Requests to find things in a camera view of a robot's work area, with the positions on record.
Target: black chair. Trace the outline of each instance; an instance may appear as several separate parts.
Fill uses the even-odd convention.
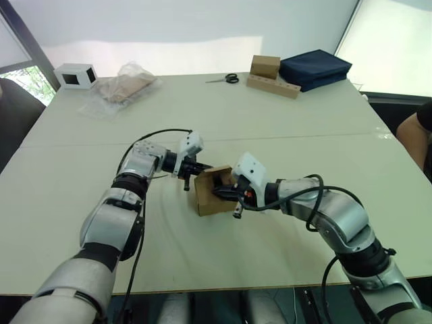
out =
[[[0,173],[45,106],[14,81],[0,78]]]

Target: silver robot arm segment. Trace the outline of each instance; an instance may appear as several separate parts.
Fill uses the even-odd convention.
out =
[[[233,176],[238,179],[240,197],[248,187],[252,188],[257,207],[275,203],[308,188],[319,187],[319,182],[314,178],[269,182],[266,172],[265,167],[250,153],[245,153],[233,169]],[[275,209],[308,221],[317,197],[318,190],[310,191],[281,203]],[[242,205],[238,204],[234,217],[240,218],[241,212]],[[367,305],[375,323],[384,323],[396,315],[400,319],[396,321],[395,317],[394,323],[429,323],[415,322],[415,316],[432,321],[432,314],[421,309],[418,296],[392,259],[392,251],[382,247],[375,237],[366,211],[353,198],[324,190],[311,224],[334,251],[344,273],[355,287],[358,293],[354,298],[357,307],[364,309]],[[399,315],[401,312],[410,312],[414,317],[408,317],[409,320],[403,322],[401,320],[406,317]]]
[[[195,161],[202,148],[196,132],[181,141],[178,154],[147,140],[135,143],[110,189],[84,221],[79,253],[54,270],[11,323],[85,324],[105,319],[117,264],[134,255],[144,230],[140,215],[153,175],[172,173],[174,167],[180,178],[200,173],[209,167]]]

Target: small cardboard box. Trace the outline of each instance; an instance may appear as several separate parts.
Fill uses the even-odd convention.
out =
[[[261,76],[253,76],[252,74],[248,77],[247,86],[259,90],[264,90],[267,92],[275,93],[288,98],[297,98],[301,87],[295,84],[290,84],[286,82],[280,82],[268,78],[263,78]]]
[[[205,216],[225,211],[233,211],[237,203],[220,199],[212,193],[215,187],[214,179],[219,177],[222,184],[235,184],[229,165],[204,170],[195,178],[195,195],[198,215]]]
[[[276,80],[280,65],[280,57],[254,55],[250,66],[250,74]]]

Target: white table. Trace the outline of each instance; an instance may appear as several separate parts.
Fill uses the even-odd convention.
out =
[[[163,128],[199,131],[206,141],[388,132],[358,91],[344,80],[300,93],[296,100],[239,84],[206,84],[221,75],[166,76],[163,86],[113,120],[77,113],[83,90],[60,90],[23,147],[127,144]],[[161,140],[177,140],[164,134]]]
[[[319,173],[326,184],[353,191],[382,244],[398,251],[405,276],[432,274],[432,255],[424,250],[432,245],[432,186],[392,136],[213,138],[205,146],[198,155],[203,163],[234,164],[250,151],[272,179]],[[109,187],[125,147],[23,147],[13,156],[0,175],[0,294],[33,294],[77,253],[81,224]],[[321,282],[333,253],[303,222],[277,211],[245,212],[241,220],[230,213],[199,217],[193,190],[182,188],[173,178],[151,185],[133,292]],[[119,265],[114,292],[125,292],[132,261]],[[336,265],[329,283],[342,282]]]

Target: white small box with black window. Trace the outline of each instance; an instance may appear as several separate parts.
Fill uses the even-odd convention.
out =
[[[62,88],[90,89],[97,81],[93,65],[64,63],[54,70]]]

